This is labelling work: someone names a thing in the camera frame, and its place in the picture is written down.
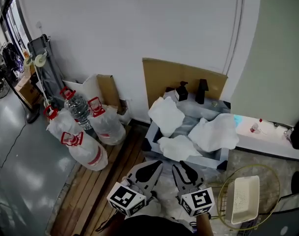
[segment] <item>plastic container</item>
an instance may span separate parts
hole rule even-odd
[[[103,106],[98,97],[89,100],[88,105],[92,111],[88,119],[100,141],[108,145],[122,142],[125,138],[125,129],[115,109]]]
[[[104,147],[85,132],[70,134],[63,132],[61,143],[65,144],[71,156],[93,171],[100,171],[108,164],[108,155]]]
[[[47,130],[59,141],[61,140],[63,132],[78,134],[83,131],[83,128],[79,126],[71,114],[64,108],[58,111],[49,105],[45,108],[44,115],[50,120]]]
[[[225,219],[236,225],[257,217],[259,177],[239,177],[228,185]]]
[[[76,93],[70,91],[67,87],[63,88],[60,94],[64,97],[64,108],[68,110],[72,117],[79,123],[84,130],[92,128],[87,117],[89,116],[89,107],[86,100]]]

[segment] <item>red label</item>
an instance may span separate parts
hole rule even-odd
[[[101,148],[98,146],[98,153],[97,153],[96,157],[88,164],[89,165],[95,164],[99,160],[100,156],[101,156]]]

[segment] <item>plastic water bottle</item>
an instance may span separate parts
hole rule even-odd
[[[108,164],[108,155],[99,142],[87,135],[85,132],[62,134],[61,143],[65,144],[71,156],[93,171],[100,171]]]
[[[88,101],[92,115],[88,117],[101,142],[117,145],[125,138],[125,129],[115,109],[103,106],[98,97]]]
[[[79,125],[84,129],[91,129],[89,120],[89,106],[86,100],[78,95],[76,91],[70,91],[67,87],[63,88],[60,94],[65,98],[64,108],[68,110],[72,117],[79,123]]]
[[[44,110],[44,115],[50,120],[47,130],[59,141],[61,141],[63,132],[78,134],[84,131],[65,108],[58,111],[58,109],[49,105]]]

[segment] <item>black and white marker cube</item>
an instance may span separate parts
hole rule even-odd
[[[182,195],[180,204],[190,217],[206,213],[215,204],[213,191],[210,187]]]
[[[107,200],[110,205],[127,216],[132,216],[141,208],[146,206],[146,196],[116,182]]]

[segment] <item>wooden floor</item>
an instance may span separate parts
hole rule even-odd
[[[122,144],[105,146],[109,162],[102,171],[80,167],[56,217],[52,236],[102,235],[95,230],[115,213],[107,202],[108,193],[135,164],[144,161],[140,148],[147,128],[133,125],[126,129],[128,135]]]

